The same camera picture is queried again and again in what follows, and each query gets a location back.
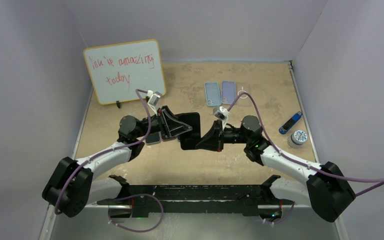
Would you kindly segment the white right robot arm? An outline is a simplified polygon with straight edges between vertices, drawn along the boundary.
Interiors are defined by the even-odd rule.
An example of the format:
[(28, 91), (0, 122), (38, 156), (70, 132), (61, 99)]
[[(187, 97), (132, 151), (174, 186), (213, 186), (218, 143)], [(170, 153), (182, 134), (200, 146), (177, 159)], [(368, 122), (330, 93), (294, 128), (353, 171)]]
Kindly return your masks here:
[(195, 149), (221, 152), (225, 144), (245, 144), (243, 151), (250, 161), (293, 179), (271, 177), (260, 191), (264, 202), (272, 204), (279, 199), (307, 205), (323, 220), (333, 223), (356, 198), (339, 167), (332, 162), (318, 164), (302, 158), (292, 161), (293, 156), (277, 149), (262, 131), (259, 119), (252, 115), (245, 116), (240, 127), (222, 128), (222, 121), (216, 120)]

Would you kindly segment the black smartphone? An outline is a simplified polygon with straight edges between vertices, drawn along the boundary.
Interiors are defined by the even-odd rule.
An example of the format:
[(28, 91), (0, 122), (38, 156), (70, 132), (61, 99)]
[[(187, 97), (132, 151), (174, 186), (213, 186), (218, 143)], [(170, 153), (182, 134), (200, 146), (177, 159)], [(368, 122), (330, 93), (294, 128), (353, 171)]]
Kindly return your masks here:
[(161, 135), (159, 132), (150, 133), (145, 139), (146, 145), (155, 145), (161, 142)]

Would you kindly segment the lilac phone case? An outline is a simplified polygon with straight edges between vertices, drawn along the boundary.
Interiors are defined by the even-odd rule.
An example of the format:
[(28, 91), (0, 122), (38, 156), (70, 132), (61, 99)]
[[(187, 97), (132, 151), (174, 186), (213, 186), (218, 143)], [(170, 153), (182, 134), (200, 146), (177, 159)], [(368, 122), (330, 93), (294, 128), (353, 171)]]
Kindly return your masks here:
[(221, 102), (224, 105), (231, 105), (236, 98), (236, 83), (234, 81), (222, 81)]

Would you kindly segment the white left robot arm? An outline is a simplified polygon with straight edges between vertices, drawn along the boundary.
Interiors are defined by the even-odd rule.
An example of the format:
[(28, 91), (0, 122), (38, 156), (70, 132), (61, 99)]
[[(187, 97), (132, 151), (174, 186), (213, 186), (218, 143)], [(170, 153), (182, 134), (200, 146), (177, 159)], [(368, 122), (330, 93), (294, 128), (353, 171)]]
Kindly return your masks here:
[(92, 182), (110, 169), (135, 159), (150, 134), (162, 133), (175, 138), (197, 130), (199, 125), (198, 112), (173, 114), (167, 106), (142, 120), (126, 115), (120, 120), (118, 139), (111, 146), (88, 157), (61, 159), (41, 196), (59, 214), (72, 218), (87, 204)]

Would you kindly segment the light blue phone case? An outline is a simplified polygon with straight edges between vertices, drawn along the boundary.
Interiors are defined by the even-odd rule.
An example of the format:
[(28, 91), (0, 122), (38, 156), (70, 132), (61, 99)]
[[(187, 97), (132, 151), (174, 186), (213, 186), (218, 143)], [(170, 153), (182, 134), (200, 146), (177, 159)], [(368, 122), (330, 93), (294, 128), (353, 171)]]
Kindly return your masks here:
[(206, 82), (204, 90), (207, 106), (217, 107), (222, 104), (220, 87), (217, 82)]

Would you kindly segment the clear magsafe phone case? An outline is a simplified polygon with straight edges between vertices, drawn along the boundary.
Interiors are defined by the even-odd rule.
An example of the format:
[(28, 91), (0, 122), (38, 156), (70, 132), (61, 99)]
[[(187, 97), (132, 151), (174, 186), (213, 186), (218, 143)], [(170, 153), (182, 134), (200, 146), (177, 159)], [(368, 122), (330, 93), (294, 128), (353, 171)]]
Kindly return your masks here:
[[(251, 93), (251, 86), (249, 83), (246, 82), (239, 82), (236, 83), (236, 96), (239, 96), (242, 93)], [(252, 105), (251, 100), (248, 95), (243, 94), (239, 97), (239, 99), (236, 101), (235, 106), (241, 106), (241, 107), (250, 107)]]

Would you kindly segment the black phone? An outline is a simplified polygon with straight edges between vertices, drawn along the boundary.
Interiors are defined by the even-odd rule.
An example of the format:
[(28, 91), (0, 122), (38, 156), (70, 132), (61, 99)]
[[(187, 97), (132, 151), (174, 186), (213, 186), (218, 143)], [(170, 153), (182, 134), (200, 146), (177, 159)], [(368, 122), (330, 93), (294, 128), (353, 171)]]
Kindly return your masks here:
[(201, 141), (201, 116), (198, 112), (180, 113), (177, 115), (181, 122), (192, 127), (192, 130), (177, 136), (180, 148), (184, 151), (195, 150), (198, 142)]

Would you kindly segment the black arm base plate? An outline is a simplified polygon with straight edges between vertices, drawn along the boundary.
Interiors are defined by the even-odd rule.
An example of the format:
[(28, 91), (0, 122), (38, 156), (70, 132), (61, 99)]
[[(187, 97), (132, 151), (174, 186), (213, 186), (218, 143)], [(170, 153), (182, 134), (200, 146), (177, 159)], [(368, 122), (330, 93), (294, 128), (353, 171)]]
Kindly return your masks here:
[(264, 184), (239, 185), (127, 185), (115, 199), (99, 206), (132, 207), (133, 218), (154, 213), (241, 214), (244, 217), (269, 216), (263, 206), (291, 205), (269, 193)]

